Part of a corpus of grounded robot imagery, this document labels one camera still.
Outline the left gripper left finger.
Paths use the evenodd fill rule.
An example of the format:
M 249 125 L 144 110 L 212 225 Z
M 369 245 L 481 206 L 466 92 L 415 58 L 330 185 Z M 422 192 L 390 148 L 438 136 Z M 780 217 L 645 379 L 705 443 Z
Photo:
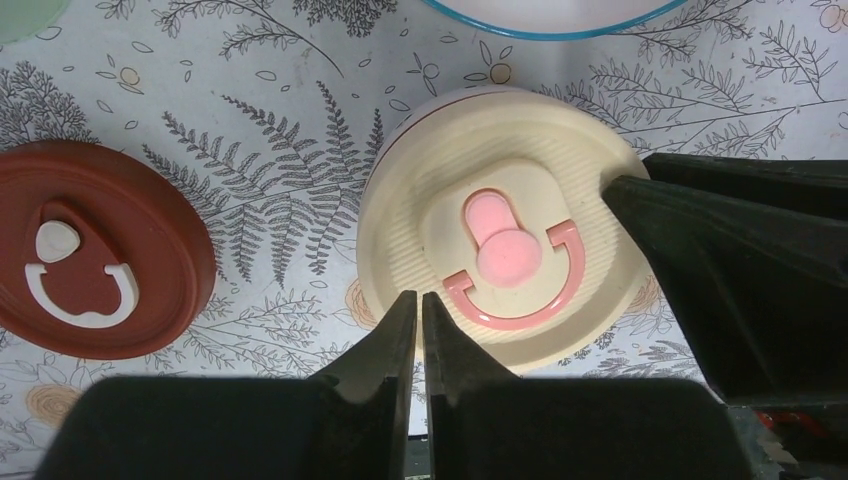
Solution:
M 417 295 L 303 379 L 116 376 L 76 402 L 39 479 L 400 479 Z

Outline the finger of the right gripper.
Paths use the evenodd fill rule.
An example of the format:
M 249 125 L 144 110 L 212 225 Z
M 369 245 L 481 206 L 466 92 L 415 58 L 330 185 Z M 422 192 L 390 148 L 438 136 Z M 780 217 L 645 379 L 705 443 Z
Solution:
M 653 153 L 651 179 L 798 213 L 847 219 L 845 160 L 756 160 Z
M 602 197 L 722 400 L 846 401 L 845 221 L 630 176 Z

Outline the green container cup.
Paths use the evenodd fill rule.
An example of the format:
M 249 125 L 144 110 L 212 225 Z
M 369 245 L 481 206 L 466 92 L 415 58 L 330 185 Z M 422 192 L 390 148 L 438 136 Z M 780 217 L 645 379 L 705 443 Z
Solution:
M 69 0 L 1 0 L 1 44 L 19 42 L 53 26 Z

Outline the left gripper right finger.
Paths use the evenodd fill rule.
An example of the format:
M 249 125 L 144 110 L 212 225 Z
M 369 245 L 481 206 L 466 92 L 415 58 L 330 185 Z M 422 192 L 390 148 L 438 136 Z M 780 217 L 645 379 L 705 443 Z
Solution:
M 725 409 L 664 378 L 522 378 L 422 299 L 436 479 L 748 479 Z

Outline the red brown round lid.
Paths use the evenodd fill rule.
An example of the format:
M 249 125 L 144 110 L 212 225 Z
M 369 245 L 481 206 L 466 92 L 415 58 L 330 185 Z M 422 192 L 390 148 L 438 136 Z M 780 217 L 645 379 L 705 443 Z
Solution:
M 115 360 L 159 350 L 210 300 L 216 262 L 189 201 L 95 144 L 1 155 L 1 324 L 43 348 Z

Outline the cream lid pink handle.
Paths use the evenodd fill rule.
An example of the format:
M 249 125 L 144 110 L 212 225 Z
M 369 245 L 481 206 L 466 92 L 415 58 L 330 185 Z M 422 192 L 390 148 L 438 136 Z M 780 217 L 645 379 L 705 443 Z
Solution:
M 602 192 L 646 178 L 613 129 L 563 101 L 484 86 L 413 110 L 379 148 L 356 237 L 364 301 L 436 293 L 516 373 L 588 346 L 625 312 L 648 263 Z

